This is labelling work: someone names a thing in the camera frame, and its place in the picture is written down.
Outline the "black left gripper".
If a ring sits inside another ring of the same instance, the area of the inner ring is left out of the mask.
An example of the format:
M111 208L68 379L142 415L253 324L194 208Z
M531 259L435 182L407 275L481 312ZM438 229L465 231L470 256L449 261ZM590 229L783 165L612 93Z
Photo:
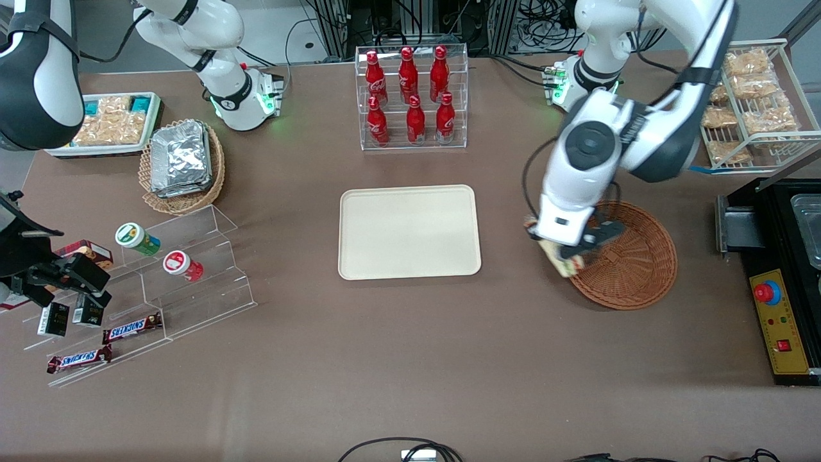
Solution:
M621 221L605 221L584 228L580 246L564 246L564 258L579 265L593 265L598 257L598 249L618 239L625 233Z

